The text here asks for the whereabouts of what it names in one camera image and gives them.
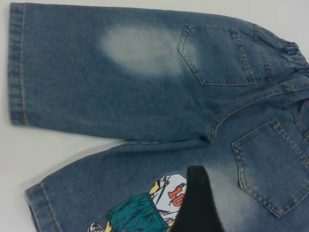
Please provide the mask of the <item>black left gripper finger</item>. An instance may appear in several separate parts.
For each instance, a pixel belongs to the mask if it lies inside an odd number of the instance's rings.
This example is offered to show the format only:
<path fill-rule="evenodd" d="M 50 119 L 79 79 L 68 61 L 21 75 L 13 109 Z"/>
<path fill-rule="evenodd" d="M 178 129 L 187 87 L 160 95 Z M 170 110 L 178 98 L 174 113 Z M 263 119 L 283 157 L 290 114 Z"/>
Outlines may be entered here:
<path fill-rule="evenodd" d="M 223 232 L 209 176 L 202 166 L 187 168 L 187 189 L 171 232 Z"/>

